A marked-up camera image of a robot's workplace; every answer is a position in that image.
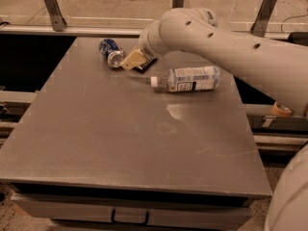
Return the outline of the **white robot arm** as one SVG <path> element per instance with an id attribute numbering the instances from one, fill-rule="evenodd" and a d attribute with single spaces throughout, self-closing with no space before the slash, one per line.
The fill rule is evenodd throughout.
<path id="1" fill-rule="evenodd" d="M 306 117 L 307 47 L 221 30 L 213 15 L 205 8 L 171 9 L 141 32 L 138 48 L 148 58 L 171 51 L 196 54 Z M 307 146 L 282 172 L 264 231 L 308 231 Z"/>

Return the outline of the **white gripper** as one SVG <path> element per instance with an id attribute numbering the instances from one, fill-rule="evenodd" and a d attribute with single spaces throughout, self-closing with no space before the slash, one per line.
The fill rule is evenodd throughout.
<path id="1" fill-rule="evenodd" d="M 156 20 L 144 28 L 139 37 L 139 48 L 133 48 L 120 63 L 124 69 L 130 70 L 145 63 L 147 61 L 145 56 L 149 58 L 158 58 L 170 52 L 170 49 L 160 36 L 160 26 L 161 21 Z"/>

